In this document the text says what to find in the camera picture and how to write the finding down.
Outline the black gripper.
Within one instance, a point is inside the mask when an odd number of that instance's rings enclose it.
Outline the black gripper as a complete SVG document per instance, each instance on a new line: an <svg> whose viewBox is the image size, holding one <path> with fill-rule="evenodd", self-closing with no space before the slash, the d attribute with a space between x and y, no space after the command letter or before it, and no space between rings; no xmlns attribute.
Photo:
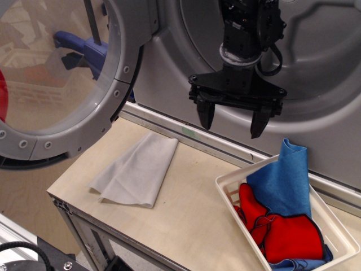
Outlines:
<svg viewBox="0 0 361 271"><path fill-rule="evenodd" d="M251 139L261 136L269 119L280 115L286 90L264 80L254 67L234 68L224 65L220 71L191 75L189 99L196 102L202 127L213 123L215 104L254 111Z"/></svg>

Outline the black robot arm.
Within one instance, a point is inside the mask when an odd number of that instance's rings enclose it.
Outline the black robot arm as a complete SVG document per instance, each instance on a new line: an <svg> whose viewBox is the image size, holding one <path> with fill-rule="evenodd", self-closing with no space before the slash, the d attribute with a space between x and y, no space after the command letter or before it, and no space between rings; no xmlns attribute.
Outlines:
<svg viewBox="0 0 361 271"><path fill-rule="evenodd" d="M278 1L219 1L224 22L220 71L191 75L189 98L201 125L211 128L215 105L253 111L250 133L261 136L269 119L281 114L287 91L264 80L280 72L283 57L276 42L287 26Z"/></svg>

